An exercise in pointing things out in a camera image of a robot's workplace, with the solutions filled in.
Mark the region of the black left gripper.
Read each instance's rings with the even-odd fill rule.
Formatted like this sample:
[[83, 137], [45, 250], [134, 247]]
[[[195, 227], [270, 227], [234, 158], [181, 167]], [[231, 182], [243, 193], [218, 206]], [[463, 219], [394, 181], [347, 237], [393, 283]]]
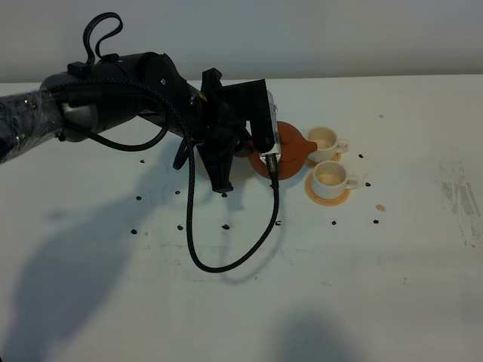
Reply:
[[217, 193], [233, 190], [229, 174], [246, 123], [239, 114], [239, 86], [224, 87], [221, 77], [222, 73], [215, 68], [202, 73], [202, 93], [207, 102], [202, 107], [201, 141], [197, 145], [212, 190]]

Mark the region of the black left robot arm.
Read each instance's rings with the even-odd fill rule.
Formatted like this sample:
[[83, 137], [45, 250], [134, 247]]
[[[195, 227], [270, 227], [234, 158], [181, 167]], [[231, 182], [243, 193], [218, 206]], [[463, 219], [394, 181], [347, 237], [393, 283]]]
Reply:
[[[223, 87], [216, 69], [204, 73], [196, 89], [165, 54], [114, 54], [97, 63], [71, 63], [44, 80], [37, 91], [1, 99], [1, 160], [10, 161], [42, 143], [93, 140], [111, 149], [140, 152], [168, 134], [181, 138], [173, 166], [192, 165], [200, 154], [212, 189], [232, 190], [233, 158], [253, 151], [244, 110], [243, 84]], [[133, 118], [158, 127], [144, 143], [125, 145], [104, 133]]]

